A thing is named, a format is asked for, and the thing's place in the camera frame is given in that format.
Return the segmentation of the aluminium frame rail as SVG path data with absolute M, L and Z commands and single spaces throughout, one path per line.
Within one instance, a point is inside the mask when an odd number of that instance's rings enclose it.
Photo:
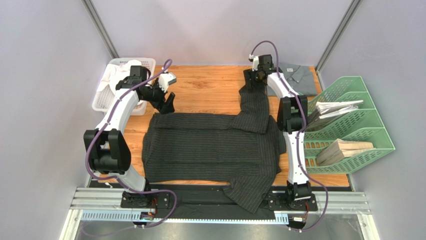
M 308 206 L 288 208 L 274 186 L 249 213 L 222 185 L 154 184 L 153 203 L 116 183 L 79 187 L 62 240 L 378 240 L 363 192 L 314 188 Z

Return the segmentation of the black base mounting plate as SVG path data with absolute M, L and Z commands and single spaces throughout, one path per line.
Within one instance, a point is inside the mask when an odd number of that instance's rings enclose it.
M 260 205 L 254 213 L 243 209 L 227 197 L 223 185 L 199 184 L 151 184 L 150 190 L 154 194 L 149 196 L 139 195 L 125 191 L 118 183 L 111 187 L 102 183 L 91 183 L 91 188 L 102 190 L 116 190 L 118 202 L 115 206 L 124 210 L 152 209 L 157 210 L 156 217 L 165 217 L 170 210 L 173 213 L 170 219 L 200 219 L 200 220 L 273 220 L 275 211 L 304 214 L 316 212 L 319 209 L 320 195 L 325 191 L 313 187 L 313 199 L 305 206 L 298 209 L 289 209 L 283 200 L 287 188 L 285 186 L 272 186 L 267 193 L 262 194 Z

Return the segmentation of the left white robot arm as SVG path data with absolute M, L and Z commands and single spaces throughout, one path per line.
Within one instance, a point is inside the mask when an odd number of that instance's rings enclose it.
M 150 103 L 160 114 L 174 112 L 174 93 L 165 95 L 177 77 L 168 71 L 169 64 L 149 76 L 150 70 L 132 65 L 129 75 L 115 86 L 115 99 L 106 116 L 95 129 L 86 130 L 83 141 L 86 149 L 85 168 L 96 180 L 116 180 L 127 192 L 148 197 L 153 194 L 148 181 L 131 164 L 131 151 L 124 131 L 134 108 L 140 101 Z

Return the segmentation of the left corner aluminium post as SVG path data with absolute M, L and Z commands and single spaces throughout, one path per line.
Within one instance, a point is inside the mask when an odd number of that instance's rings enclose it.
M 92 0 L 82 0 L 81 2 L 84 5 L 89 17 L 91 18 L 96 30 L 98 31 L 108 53 L 113 59 L 118 58 L 118 51 L 115 48 L 110 35 L 108 34 L 108 31 L 95 7 L 95 4 Z

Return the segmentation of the white shirt in basket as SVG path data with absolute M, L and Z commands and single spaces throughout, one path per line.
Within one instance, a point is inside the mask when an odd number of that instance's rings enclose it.
M 102 92 L 104 89 L 109 88 L 113 94 L 116 93 L 116 85 L 119 81 L 130 75 L 131 66 L 141 66 L 142 62 L 136 59 L 129 60 L 127 63 L 120 65 L 108 64 L 100 79 L 97 87 L 97 92 Z

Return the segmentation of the green plastic file rack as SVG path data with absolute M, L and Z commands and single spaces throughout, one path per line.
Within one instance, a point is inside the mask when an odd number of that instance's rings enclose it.
M 385 128 L 373 99 L 360 76 L 343 76 L 308 102 L 311 113 L 317 102 L 347 102 L 362 100 L 362 105 L 317 131 L 304 136 L 304 155 L 309 174 L 352 174 L 393 152 L 395 146 Z M 318 154 L 336 139 L 370 142 L 373 149 L 343 160 L 320 166 Z

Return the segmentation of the brown book in rack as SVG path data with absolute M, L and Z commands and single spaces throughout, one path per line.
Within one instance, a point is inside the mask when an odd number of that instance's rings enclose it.
M 317 155 L 316 162 L 320 167 L 329 166 L 373 149 L 375 147 L 371 142 L 336 139 Z

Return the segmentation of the corner aluminium post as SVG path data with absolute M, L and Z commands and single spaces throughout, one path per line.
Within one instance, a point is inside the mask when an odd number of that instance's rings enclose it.
M 334 31 L 329 43 L 327 44 L 323 54 L 321 55 L 318 63 L 315 66 L 315 71 L 317 74 L 320 73 L 320 71 L 324 68 L 325 64 L 327 63 L 328 59 L 330 58 L 333 50 L 339 43 L 341 37 L 345 33 L 347 27 L 349 26 L 351 20 L 355 16 L 357 10 L 359 9 L 360 5 L 362 4 L 363 0 L 352 0 L 345 11 L 341 21 L 339 22 L 336 30 Z
M 95 4 L 92 0 L 82 0 L 81 2 L 84 5 L 89 17 L 91 18 L 96 30 L 98 31 L 108 53 L 113 59 L 118 58 L 118 51 L 115 48 L 110 35 L 108 34 L 108 31 L 95 7 Z

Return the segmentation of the white papers in rack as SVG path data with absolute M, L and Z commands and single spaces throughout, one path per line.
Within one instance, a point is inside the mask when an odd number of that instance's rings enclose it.
M 364 103 L 363 100 L 340 101 L 340 102 L 317 102 L 313 112 L 307 117 L 309 124 L 316 121 L 338 117 L 352 112 Z

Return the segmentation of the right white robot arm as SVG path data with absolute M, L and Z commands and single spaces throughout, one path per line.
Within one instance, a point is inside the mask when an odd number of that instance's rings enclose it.
M 249 88 L 267 85 L 279 98 L 277 125 L 284 136 L 288 157 L 287 190 L 282 202 L 292 210 L 304 208 L 312 197 L 304 152 L 308 117 L 307 97 L 299 95 L 290 86 L 284 74 L 274 66 L 270 54 L 250 54 L 248 59 L 252 68 L 243 71 L 246 85 Z

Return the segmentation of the white plastic laundry basket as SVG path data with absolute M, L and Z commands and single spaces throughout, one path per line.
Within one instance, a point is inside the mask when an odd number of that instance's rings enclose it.
M 142 67 L 147 68 L 150 71 L 151 75 L 154 74 L 154 70 L 156 67 L 156 60 L 153 58 L 121 57 L 121 58 L 112 59 L 108 64 L 121 65 L 121 64 L 127 63 L 130 60 L 140 61 Z M 106 113 L 109 110 L 109 108 L 112 106 L 112 104 L 114 103 L 115 97 L 116 97 L 116 92 L 115 94 L 113 94 L 113 92 L 108 87 L 101 92 L 96 91 L 93 102 L 92 102 L 92 109 L 97 112 Z

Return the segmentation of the dark pinstriped long sleeve shirt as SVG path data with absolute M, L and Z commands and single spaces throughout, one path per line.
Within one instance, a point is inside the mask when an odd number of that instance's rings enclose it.
M 286 143 L 270 114 L 264 86 L 239 90 L 240 112 L 156 113 L 142 142 L 150 182 L 227 182 L 226 197 L 256 213 L 276 175 Z

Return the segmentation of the right corner aluminium post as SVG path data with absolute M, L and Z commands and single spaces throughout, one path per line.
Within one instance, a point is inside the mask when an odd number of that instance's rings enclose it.
M 363 0 L 352 0 L 345 11 L 341 21 L 339 22 L 336 30 L 334 31 L 329 43 L 327 44 L 323 54 L 321 55 L 318 63 L 315 66 L 315 71 L 317 74 L 320 73 L 320 71 L 324 68 L 325 64 L 327 63 L 328 59 L 330 58 L 333 50 L 339 43 L 341 37 L 345 33 L 347 27 L 349 26 L 351 20 L 355 16 L 357 10 L 359 9 L 360 5 L 362 4 Z

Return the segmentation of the folded grey shirt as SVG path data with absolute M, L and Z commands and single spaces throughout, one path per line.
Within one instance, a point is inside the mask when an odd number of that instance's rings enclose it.
M 283 73 L 285 80 L 298 94 L 305 96 L 318 94 L 314 74 L 309 66 L 280 62 L 279 71 Z

